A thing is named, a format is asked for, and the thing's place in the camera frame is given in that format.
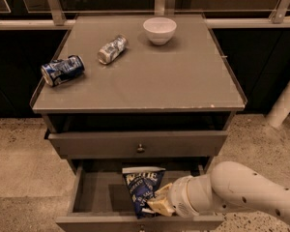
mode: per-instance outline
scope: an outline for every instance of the can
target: can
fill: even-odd
[[[46,83],[54,87],[81,75],[85,67],[79,56],[72,55],[68,59],[53,60],[42,65],[41,71]]]
[[[116,38],[103,46],[98,52],[98,59],[104,65],[114,61],[117,56],[126,49],[128,40],[123,35],[118,35]]]

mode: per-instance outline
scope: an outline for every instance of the drawer front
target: drawer front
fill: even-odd
[[[66,232],[214,230],[223,222],[217,215],[137,219],[121,173],[87,171],[85,165],[78,166],[68,213],[56,219]],[[166,171],[160,186],[187,175],[187,171]]]
[[[223,222],[221,216],[200,216],[195,218],[154,217],[58,217],[57,224],[66,232],[154,232],[154,231],[209,231]]]
[[[225,130],[65,132],[49,140],[62,158],[161,158],[216,156]]]

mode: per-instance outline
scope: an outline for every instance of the soda can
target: soda can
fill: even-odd
[[[114,61],[117,56],[126,49],[128,41],[125,36],[118,35],[116,38],[103,46],[98,52],[98,59],[101,63],[107,65]]]
[[[81,58],[72,55],[68,59],[58,59],[42,65],[41,71],[46,83],[54,87],[81,75],[85,68]]]

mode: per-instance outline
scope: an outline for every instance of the bowl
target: bowl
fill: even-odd
[[[154,17],[143,24],[146,36],[153,44],[166,44],[173,37],[177,24],[174,20],[165,17]]]

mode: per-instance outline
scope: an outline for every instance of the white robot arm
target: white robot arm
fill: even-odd
[[[164,192],[164,215],[185,218],[204,212],[261,211],[290,225],[290,188],[282,187],[237,162],[226,161],[210,174],[178,179]],[[155,202],[150,206],[161,210]]]

